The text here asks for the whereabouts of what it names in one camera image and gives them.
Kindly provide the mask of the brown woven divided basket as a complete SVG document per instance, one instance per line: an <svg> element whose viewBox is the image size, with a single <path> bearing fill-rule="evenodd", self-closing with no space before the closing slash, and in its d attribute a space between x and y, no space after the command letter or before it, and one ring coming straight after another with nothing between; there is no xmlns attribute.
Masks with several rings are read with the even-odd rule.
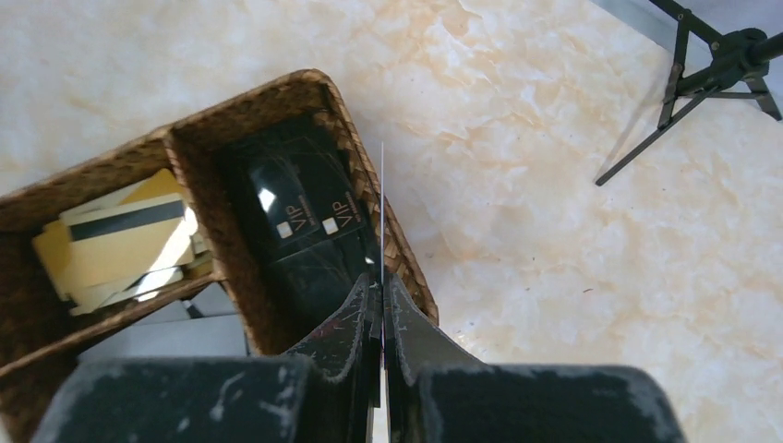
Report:
<svg viewBox="0 0 783 443"><path fill-rule="evenodd" d="M252 350L277 354L301 338L303 322L285 310L270 279L251 265L216 169L223 146L300 114L310 115L346 155L351 187L369 212L371 228L386 236L386 265L417 307L438 320L403 228L392 207L378 202L376 170L340 91L316 68L297 70L2 196L1 427L12 441L32 439L55 392L76 369L79 351L212 282L222 284L237 307ZM70 316L33 251L33 236L64 210L166 168L195 211L212 252L211 269L149 301Z"/></svg>

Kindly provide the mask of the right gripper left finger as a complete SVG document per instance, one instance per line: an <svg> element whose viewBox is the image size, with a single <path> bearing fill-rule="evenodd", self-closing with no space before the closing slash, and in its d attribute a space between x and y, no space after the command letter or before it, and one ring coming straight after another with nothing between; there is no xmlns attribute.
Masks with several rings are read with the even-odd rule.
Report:
<svg viewBox="0 0 783 443"><path fill-rule="evenodd" d="M363 442L373 281L285 353L132 358L80 366L36 442Z"/></svg>

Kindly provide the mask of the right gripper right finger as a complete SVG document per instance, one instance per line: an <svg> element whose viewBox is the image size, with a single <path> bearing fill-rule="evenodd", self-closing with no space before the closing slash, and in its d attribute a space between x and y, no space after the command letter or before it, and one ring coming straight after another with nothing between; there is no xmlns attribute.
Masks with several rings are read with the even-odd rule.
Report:
<svg viewBox="0 0 783 443"><path fill-rule="evenodd" d="M682 442L664 390L627 365L497 365L471 355L383 283L393 442Z"/></svg>

